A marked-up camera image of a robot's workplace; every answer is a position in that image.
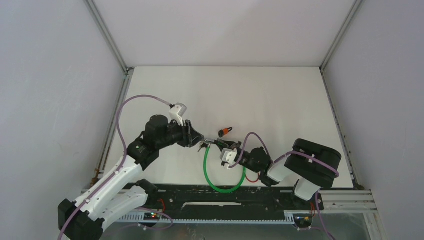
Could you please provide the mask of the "silver key bunch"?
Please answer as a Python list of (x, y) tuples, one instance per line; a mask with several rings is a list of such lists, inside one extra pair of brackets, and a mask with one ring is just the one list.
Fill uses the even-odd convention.
[(202, 141), (199, 144), (199, 149), (197, 152), (200, 152), (202, 149), (207, 149), (210, 146), (210, 144), (207, 141)]

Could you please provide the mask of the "orange padlock with keys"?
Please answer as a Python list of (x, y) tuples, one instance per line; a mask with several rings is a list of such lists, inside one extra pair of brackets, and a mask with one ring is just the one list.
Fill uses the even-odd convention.
[(220, 138), (224, 137), (225, 135), (227, 135), (229, 132), (231, 132), (233, 130), (232, 127), (228, 127), (228, 128), (223, 128), (221, 130), (218, 131), (218, 136)]

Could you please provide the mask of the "green cable lock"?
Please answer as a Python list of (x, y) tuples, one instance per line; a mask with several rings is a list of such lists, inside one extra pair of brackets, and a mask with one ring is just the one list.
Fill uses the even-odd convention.
[(209, 147), (205, 149), (204, 156), (203, 156), (203, 164), (202, 164), (203, 175), (204, 175), (204, 178), (205, 178), (207, 184), (214, 191), (216, 191), (220, 194), (230, 194), (230, 193), (237, 191), (243, 185), (243, 183), (246, 179), (247, 169), (245, 167), (243, 167), (242, 174), (241, 174), (241, 177), (240, 177), (238, 184), (231, 187), (231, 188), (220, 188), (220, 187), (214, 185), (212, 183), (211, 179), (209, 178), (208, 169), (207, 169), (207, 162), (208, 162), (208, 156), (209, 156), (210, 148), (211, 148), (211, 144), (209, 144)]

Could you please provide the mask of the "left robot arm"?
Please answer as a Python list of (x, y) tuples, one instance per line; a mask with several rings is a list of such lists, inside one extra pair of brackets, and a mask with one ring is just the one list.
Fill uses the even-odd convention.
[(160, 150), (174, 144), (192, 148), (204, 139), (190, 120), (179, 124), (164, 115), (152, 116), (140, 136), (124, 148), (123, 157), (111, 171), (74, 201), (64, 199), (59, 204), (58, 239), (99, 240), (111, 224), (131, 210), (156, 206), (155, 186), (145, 179), (129, 193), (118, 193), (159, 158)]

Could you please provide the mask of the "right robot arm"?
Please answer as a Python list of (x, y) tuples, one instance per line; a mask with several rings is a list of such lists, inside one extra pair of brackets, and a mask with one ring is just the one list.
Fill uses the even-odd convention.
[(342, 155), (335, 149), (298, 138), (292, 150), (272, 160), (265, 147), (243, 150), (241, 142), (216, 139), (212, 142), (220, 152), (224, 167), (239, 164), (257, 173), (259, 181), (267, 187), (278, 185), (287, 177), (297, 174), (298, 181), (291, 194), (291, 204), (304, 209), (322, 188), (333, 187), (339, 177), (338, 167)]

